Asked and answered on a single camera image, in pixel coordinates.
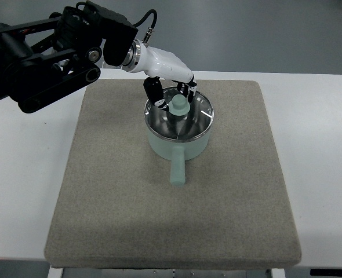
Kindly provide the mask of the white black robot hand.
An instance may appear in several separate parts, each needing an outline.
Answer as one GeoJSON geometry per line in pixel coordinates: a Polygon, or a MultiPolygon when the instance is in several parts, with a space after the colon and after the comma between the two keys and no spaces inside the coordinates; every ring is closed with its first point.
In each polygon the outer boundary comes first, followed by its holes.
{"type": "Polygon", "coordinates": [[[197,83],[193,72],[173,53],[147,46],[135,39],[130,47],[121,69],[130,72],[143,72],[147,75],[143,86],[150,103],[163,110],[169,110],[160,79],[177,83],[177,91],[189,103],[195,97],[197,83]]]}

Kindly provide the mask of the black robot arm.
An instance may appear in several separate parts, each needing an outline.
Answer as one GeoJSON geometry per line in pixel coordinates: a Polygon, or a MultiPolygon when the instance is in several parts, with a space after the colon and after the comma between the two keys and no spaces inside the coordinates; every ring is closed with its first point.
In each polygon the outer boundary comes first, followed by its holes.
{"type": "Polygon", "coordinates": [[[36,112],[97,81],[99,59],[121,65],[137,32],[125,16],[91,1],[45,20],[0,23],[0,100],[36,112]]]}

